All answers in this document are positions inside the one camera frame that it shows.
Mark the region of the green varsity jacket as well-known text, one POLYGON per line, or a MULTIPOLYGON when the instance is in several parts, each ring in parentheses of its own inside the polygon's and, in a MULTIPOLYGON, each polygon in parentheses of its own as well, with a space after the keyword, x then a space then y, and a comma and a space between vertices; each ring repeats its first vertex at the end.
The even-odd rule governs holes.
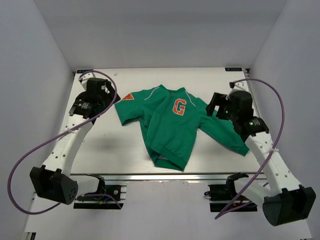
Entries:
POLYGON ((147 153, 156 167, 184 171, 198 130, 230 151, 242 156, 249 152, 233 124, 207 116, 206 106, 183 87, 170 90, 159 85, 129 93, 115 109, 121 125, 139 121, 147 153))

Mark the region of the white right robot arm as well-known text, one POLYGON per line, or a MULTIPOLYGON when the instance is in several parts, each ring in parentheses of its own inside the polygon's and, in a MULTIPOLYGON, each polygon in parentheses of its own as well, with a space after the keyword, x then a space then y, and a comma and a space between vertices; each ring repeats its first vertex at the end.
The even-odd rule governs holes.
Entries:
POLYGON ((251 94, 243 90, 233 90, 230 94, 215 92, 205 109, 210 117, 232 122, 235 132, 259 163, 269 185, 264 187, 239 172, 227 178, 226 195, 233 201, 243 196, 261 207, 272 226, 307 219, 316 193, 300 183, 275 149, 266 123, 254 115, 251 94))

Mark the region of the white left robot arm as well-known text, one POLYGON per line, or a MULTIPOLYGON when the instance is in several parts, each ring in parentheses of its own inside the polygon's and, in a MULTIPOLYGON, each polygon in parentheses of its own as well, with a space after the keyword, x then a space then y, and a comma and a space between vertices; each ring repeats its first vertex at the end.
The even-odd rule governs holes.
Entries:
POLYGON ((30 171, 31 182, 40 198, 69 205, 85 194, 96 200, 105 196, 106 187, 101 176, 71 176, 71 169, 85 136, 96 121, 96 115, 111 107, 120 97, 107 79, 89 78, 84 88, 68 112, 67 134, 59 137, 41 167, 33 167, 30 171))

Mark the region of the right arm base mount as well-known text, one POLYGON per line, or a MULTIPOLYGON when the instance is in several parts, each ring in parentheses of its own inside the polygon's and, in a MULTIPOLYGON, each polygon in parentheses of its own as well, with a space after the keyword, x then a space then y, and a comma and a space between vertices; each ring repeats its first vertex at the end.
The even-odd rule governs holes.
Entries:
MULTIPOLYGON (((235 192, 234 182, 242 178, 248 178, 249 176, 246 173, 236 173, 227 177, 225 183, 211 184, 208 186, 208 191, 204 192, 204 197, 209 199, 210 212, 219 213, 227 204, 230 202, 233 197, 237 195, 235 192)), ((228 208, 233 209, 240 205, 245 205, 250 201, 244 196, 239 196, 237 200, 232 203, 228 208)), ((257 205, 254 203, 249 203, 243 208, 236 209, 234 212, 257 212, 257 205)))

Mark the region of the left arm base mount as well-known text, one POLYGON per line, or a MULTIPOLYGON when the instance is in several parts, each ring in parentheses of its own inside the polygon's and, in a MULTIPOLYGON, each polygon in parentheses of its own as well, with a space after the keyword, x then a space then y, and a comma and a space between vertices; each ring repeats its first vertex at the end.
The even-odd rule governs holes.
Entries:
POLYGON ((107 182, 96 174, 73 175, 79 185, 73 208, 82 210, 121 210, 126 199, 127 186, 107 182))

